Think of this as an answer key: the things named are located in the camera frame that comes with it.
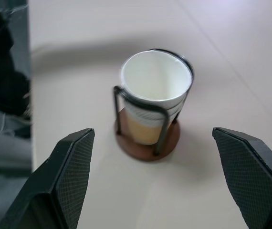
textured gripper pad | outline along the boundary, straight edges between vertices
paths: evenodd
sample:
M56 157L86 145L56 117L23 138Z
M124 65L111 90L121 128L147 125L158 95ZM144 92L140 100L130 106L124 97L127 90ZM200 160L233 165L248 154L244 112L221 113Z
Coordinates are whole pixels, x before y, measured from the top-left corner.
M94 132L78 140L55 190L69 229L76 229L87 190Z
M250 229L263 229L272 214L272 176L241 140L214 132L226 183Z

beige table surface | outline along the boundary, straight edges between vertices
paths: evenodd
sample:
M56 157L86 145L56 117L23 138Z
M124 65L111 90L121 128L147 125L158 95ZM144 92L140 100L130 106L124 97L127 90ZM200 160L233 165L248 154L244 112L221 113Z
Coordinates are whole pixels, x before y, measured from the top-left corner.
M33 163L96 132L79 229L245 229L211 132L272 149L272 0L30 0ZM112 87L134 53L186 56L195 82L171 156L142 163L115 142Z

round wooden coaster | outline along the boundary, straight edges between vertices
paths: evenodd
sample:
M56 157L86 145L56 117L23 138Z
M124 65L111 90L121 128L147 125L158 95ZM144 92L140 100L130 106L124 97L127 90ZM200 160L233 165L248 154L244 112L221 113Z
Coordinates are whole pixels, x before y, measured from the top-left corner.
M115 122L115 135L117 143L128 155L142 161L157 161L168 156L176 147L180 137L179 122L176 122L175 124L172 123L168 128L167 136L161 147L160 154L158 156L155 156L153 155L153 151L156 147L156 144L145 146L134 142L134 140L132 139L128 129L126 112L124 109L120 111L120 121L120 135L117 134L117 123Z

cup rim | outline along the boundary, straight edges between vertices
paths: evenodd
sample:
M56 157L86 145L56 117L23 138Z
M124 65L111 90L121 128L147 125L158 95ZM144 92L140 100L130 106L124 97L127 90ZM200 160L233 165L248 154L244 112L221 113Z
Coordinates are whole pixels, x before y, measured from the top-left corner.
M140 55L140 54L145 53L145 52L162 52L162 53L164 53L164 54L166 54L166 55L169 55L169 56L175 58L176 60L179 60L179 61L186 67L186 69L187 69L187 70L189 71L189 73L190 73L191 80L190 80L190 84L187 86L187 88L186 88L186 90L185 90L185 92L184 92L183 94L178 95L178 96L176 96L176 97L173 97L173 98L171 98L171 99L148 99L148 98L145 98L145 97L143 97L143 96L139 96L139 95L135 94L134 92L132 92L132 91L129 89L129 87L128 87L127 84L126 84L126 81L125 81L125 79L124 79L124 74L123 74L124 69L125 69L125 67L126 67L126 63L127 63L129 60L131 60L132 58L134 58L135 56ZM137 99L142 99L142 100L151 101L151 102L167 102L167 101L172 101L172 100L178 99L179 97L183 96L186 92L188 92L188 90L191 88L192 83L193 83L193 72L192 72L192 70L190 69L190 67L189 67L185 62L186 62L185 59L184 59L184 61L183 61L182 59L178 58L177 56L173 55L172 53L167 52L167 50L160 51L160 50L152 49L152 50L147 50L147 51L138 52L138 53L132 55L130 58L128 58L128 59L122 64L122 67L121 67L121 69L120 69L120 79L121 79L121 84L123 85L124 89L126 89L132 96L136 97Z

paper cup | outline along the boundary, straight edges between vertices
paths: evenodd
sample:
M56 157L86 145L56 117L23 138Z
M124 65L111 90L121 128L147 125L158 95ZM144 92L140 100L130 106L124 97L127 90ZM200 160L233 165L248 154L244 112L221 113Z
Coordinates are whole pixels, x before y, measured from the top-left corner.
M127 124L134 141L143 145L152 145L158 141L164 119L149 120L137 116L126 109ZM168 127L179 111L169 117Z
M172 116L174 113L178 113L183 108L183 105L184 105L184 100L182 100L175 107L168 109L167 110L168 115ZM139 107L136 107L136 106L130 104L127 101L125 102L125 108L128 109L130 113L133 113L133 114L135 114L139 117L142 117L144 119L148 119L148 120L164 119L164 116L159 112L153 112L153 111L141 109Z
M138 100L170 109L186 97L192 73L176 56L151 50L137 53L123 64L121 84Z
M170 117L169 125L182 109L192 81L186 62L167 51L137 53L121 68L121 84L127 93L146 104L165 108ZM124 103L133 139L144 145L156 143L164 123L163 115L127 101Z

